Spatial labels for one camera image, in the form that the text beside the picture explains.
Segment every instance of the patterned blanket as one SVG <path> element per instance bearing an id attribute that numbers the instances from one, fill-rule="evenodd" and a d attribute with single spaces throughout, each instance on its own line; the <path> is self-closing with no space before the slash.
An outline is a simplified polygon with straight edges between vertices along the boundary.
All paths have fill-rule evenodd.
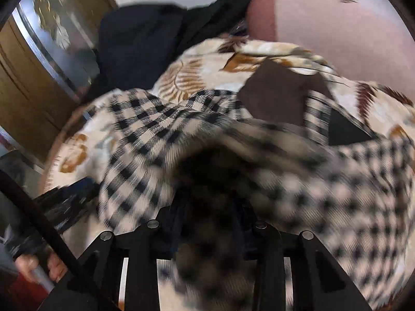
<path id="1" fill-rule="evenodd" d="M 265 57 L 298 73 L 318 71 L 344 113 L 349 112 L 362 129 L 389 139 L 373 136 L 366 143 L 327 147 L 321 130 L 324 123 L 317 117 L 309 122 L 321 124 L 320 128 L 307 125 L 304 129 L 250 119 L 235 91 Z M 413 150 L 407 137 L 413 139 L 415 130 L 409 99 L 373 82 L 346 80 L 320 56 L 295 45 L 246 39 L 207 40 L 189 49 L 170 66 L 152 93 L 161 98 L 137 89 L 106 99 L 107 110 L 99 111 L 93 117 L 95 124 L 89 121 L 79 132 L 86 136 L 82 138 L 86 148 L 69 152 L 67 145 L 62 147 L 50 172 L 50 188 L 89 175 L 88 165 L 96 165 L 93 154 L 99 145 L 108 156 L 107 163 L 104 158 L 93 168 L 97 181 L 104 179 L 100 220 L 117 232 L 126 232 L 171 202 L 173 183 L 195 181 L 179 176 L 185 174 L 180 165 L 186 165 L 187 157 L 203 156 L 212 146 L 223 146 L 225 151 L 215 153 L 233 156 L 246 165 L 232 182 L 240 199 L 249 199 L 259 215 L 281 230 L 315 231 L 373 308 L 387 302 L 407 281 L 415 267 L 405 257 L 413 220 Z M 322 109 L 315 104 L 310 107 Z M 105 125 L 100 118 L 105 118 Z M 96 132 L 106 138 L 97 139 Z M 304 154 L 297 155 L 290 146 L 301 146 L 297 150 Z M 68 155 L 79 156 L 82 151 L 86 155 L 75 158 L 78 165 L 63 173 Z M 206 164 L 198 175 L 209 179 L 208 183 L 217 181 L 212 179 L 212 169 L 213 165 Z M 337 176 L 330 176 L 333 171 Z M 195 197 L 202 192 L 196 191 Z M 159 262 L 159 271 L 162 310 L 163 291 L 170 301 L 176 296 L 182 307 L 201 303 L 207 307 L 203 293 L 200 295 L 203 281 L 182 281 L 171 263 Z M 246 282 L 244 291 L 249 292 L 252 285 Z M 290 304 L 292 296 L 287 291 Z M 218 298 L 223 309 L 229 306 L 226 296 Z"/>

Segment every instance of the silver bolt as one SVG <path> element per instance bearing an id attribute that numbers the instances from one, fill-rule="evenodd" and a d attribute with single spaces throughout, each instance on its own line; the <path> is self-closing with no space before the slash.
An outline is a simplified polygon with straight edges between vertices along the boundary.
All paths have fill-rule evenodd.
<path id="1" fill-rule="evenodd" d="M 302 236 L 306 239 L 306 240 L 312 240 L 314 238 L 314 234 L 308 230 L 302 232 Z"/>
<path id="2" fill-rule="evenodd" d="M 113 236 L 113 233 L 110 231 L 103 231 L 100 235 L 100 239 L 103 241 L 108 241 Z"/>
<path id="3" fill-rule="evenodd" d="M 150 220 L 147 222 L 147 227 L 154 229 L 157 228 L 160 225 L 157 220 Z"/>
<path id="4" fill-rule="evenodd" d="M 267 224 L 264 221 L 255 222 L 255 227 L 258 228 L 258 229 L 265 229 L 266 226 L 267 226 Z"/>

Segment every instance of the black and beige checkered fabric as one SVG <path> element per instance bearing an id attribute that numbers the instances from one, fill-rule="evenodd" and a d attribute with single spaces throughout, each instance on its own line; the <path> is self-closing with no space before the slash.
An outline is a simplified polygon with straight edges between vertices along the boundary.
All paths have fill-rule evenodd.
<path id="1" fill-rule="evenodd" d="M 134 89 L 108 110 L 117 144 L 100 218 L 116 232 L 134 230 L 187 188 L 192 208 L 176 264 L 194 306 L 250 308 L 252 268 L 226 222 L 234 199 L 279 230 L 315 232 L 373 308 L 385 298 L 414 220 L 410 140 L 319 145 L 307 129 L 250 118 L 229 91 L 175 105 Z"/>

